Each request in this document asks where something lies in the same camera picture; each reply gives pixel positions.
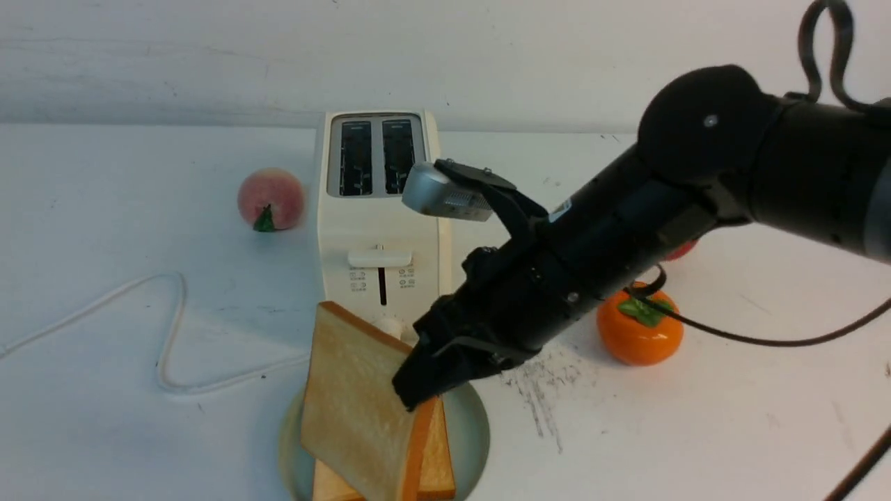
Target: bread slice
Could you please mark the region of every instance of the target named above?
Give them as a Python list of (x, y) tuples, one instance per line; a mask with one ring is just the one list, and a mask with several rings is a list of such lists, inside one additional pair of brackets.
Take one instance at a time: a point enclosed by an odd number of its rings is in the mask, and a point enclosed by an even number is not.
[(333, 301), (315, 311), (300, 445), (368, 501), (414, 501), (436, 400), (405, 410), (392, 378), (411, 348)]
[[(424, 447), (421, 464), (421, 485), (418, 499), (438, 501), (454, 499), (454, 470), (452, 454), (448, 448), (446, 411), (438, 400), (433, 411), (430, 434)], [(364, 497), (321, 461), (315, 462), (313, 475), (313, 501), (364, 501)]]

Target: white wall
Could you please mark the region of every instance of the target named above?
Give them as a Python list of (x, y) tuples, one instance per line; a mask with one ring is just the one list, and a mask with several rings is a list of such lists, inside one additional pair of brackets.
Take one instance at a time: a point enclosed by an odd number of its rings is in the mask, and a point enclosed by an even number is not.
[[(810, 0), (3, 0), (0, 120), (307, 125), (425, 107), (445, 129), (633, 130), (697, 67), (803, 90)], [(891, 4), (851, 0), (849, 86), (891, 95)], [(828, 60), (823, 20), (819, 46)]]

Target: white cable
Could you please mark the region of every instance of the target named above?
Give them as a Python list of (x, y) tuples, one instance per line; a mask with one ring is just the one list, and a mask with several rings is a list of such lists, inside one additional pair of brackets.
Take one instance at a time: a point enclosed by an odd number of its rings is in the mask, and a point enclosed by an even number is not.
[(164, 339), (164, 346), (161, 348), (161, 353), (158, 359), (158, 365), (155, 370), (156, 379), (158, 381), (158, 385), (167, 393), (172, 393), (176, 395), (200, 395), (202, 393), (208, 393), (214, 390), (221, 390), (223, 388), (227, 388), (234, 384), (238, 384), (239, 382), (247, 381), (248, 379), (252, 379), (258, 377), (262, 374), (268, 374), (272, 371), (290, 367), (293, 365), (299, 365), (306, 362), (309, 359), (309, 354), (303, 354), (298, 357), (289, 358), (287, 360), (281, 360), (279, 362), (273, 362), (271, 364), (263, 365), (256, 369), (247, 369), (245, 371), (239, 372), (237, 374), (224, 377), (222, 379), (217, 379), (210, 382), (203, 382), (198, 384), (178, 384), (170, 379), (167, 374), (168, 367), (168, 359), (170, 357), (170, 352), (173, 350), (174, 342), (176, 341), (176, 335), (179, 333), (179, 324), (180, 320), (183, 317), (183, 310), (185, 309), (185, 277), (183, 274), (173, 271), (166, 273), (158, 273), (155, 275), (147, 275), (140, 278), (136, 278), (127, 282), (117, 289), (112, 290), (111, 292), (106, 293), (98, 300), (93, 301), (92, 303), (86, 305), (85, 307), (79, 309), (78, 311), (65, 316), (62, 320), (55, 322), (47, 327), (42, 329), (38, 329), (30, 334), (20, 337), (19, 339), (12, 341), (10, 343), (6, 343), (0, 345), (0, 360), (5, 357), (8, 357), (15, 350), (23, 348), (30, 343), (37, 341), (38, 339), (48, 336), (52, 333), (57, 332), (62, 327), (66, 325), (73, 324), (80, 320), (81, 318), (90, 315), (95, 312), (95, 310), (101, 308), (102, 306), (110, 303), (112, 300), (126, 294), (127, 292), (132, 291), (136, 287), (142, 285), (143, 283), (149, 282), (150, 280), (154, 280), (155, 278), (172, 278), (176, 281), (176, 309), (174, 310), (174, 314), (170, 318), (170, 326), (168, 327), (167, 337)]

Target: white table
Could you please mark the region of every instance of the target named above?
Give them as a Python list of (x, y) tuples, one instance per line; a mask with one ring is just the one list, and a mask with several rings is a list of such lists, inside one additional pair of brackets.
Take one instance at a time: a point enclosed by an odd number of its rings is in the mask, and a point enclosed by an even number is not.
[[(170, 367), (179, 382), (305, 353), (321, 296), (307, 259), (315, 237), (251, 232), (234, 194), (256, 168), (312, 179), (314, 136), (1, 126), (0, 343), (137, 276), (176, 270), (188, 283)], [(441, 140), (446, 155), (553, 207), (634, 139)], [(455, 264), (505, 238), (494, 220), (455, 223)], [(891, 291), (887, 267), (755, 226), (711, 234), (667, 269), (682, 312), (774, 338), (827, 332)], [(174, 289), (150, 281), (0, 360), (3, 499), (287, 499), (278, 425), (306, 368), (207, 396), (162, 394), (153, 366)], [(688, 329), (674, 357), (634, 369), (602, 351), (586, 319), (537, 360), (475, 384), (492, 454), (472, 499), (822, 499), (891, 419), (889, 328), (891, 316), (794, 350)], [(852, 499), (887, 499), (889, 468)]]

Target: fake fruit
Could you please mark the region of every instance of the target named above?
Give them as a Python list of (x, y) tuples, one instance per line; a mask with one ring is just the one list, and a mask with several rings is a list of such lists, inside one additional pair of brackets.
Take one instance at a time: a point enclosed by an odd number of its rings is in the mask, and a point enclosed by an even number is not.
[[(677, 306), (662, 291), (650, 296), (650, 300), (677, 311)], [(597, 329), (609, 354), (628, 365), (658, 364), (671, 357), (683, 340), (683, 324), (625, 291), (597, 308)]]
[(689, 242), (685, 243), (684, 245), (678, 247), (671, 254), (668, 254), (666, 256), (666, 261), (674, 261), (675, 259), (682, 258), (684, 255), (687, 254), (687, 252), (690, 252), (693, 249), (693, 247), (696, 246), (697, 242), (699, 242), (699, 241), (698, 240), (690, 240)]
[(248, 176), (238, 190), (238, 211), (259, 232), (294, 227), (303, 216), (306, 196), (290, 172), (263, 168)]

